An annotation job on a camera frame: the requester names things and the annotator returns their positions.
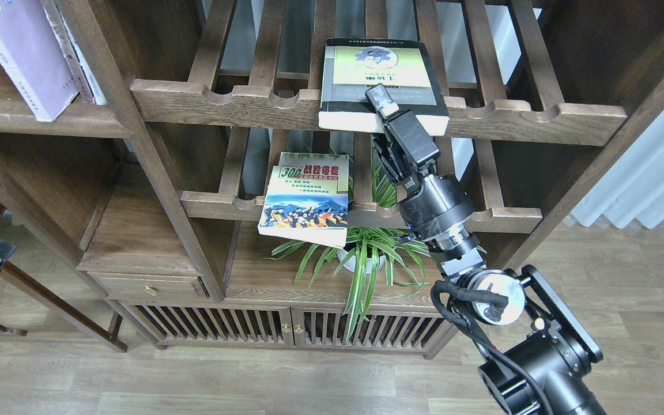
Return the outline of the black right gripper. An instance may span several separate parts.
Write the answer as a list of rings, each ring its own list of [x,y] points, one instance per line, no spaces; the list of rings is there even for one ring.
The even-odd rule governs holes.
[[[426,243],[472,243],[464,223],[474,207],[454,175],[438,176],[440,150],[411,111],[400,110],[384,84],[365,96],[382,122],[374,147],[392,184],[406,197],[398,210],[417,239]]]

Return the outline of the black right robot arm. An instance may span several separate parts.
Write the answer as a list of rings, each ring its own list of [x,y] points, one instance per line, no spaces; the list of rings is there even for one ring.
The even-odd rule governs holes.
[[[474,207],[453,175],[440,176],[440,150],[414,113],[384,86],[367,89],[382,124],[373,143],[406,197],[398,210],[409,238],[423,242],[441,272],[436,310],[482,355],[478,373],[506,414],[604,414],[584,379],[603,354],[535,266],[488,266],[466,229]]]

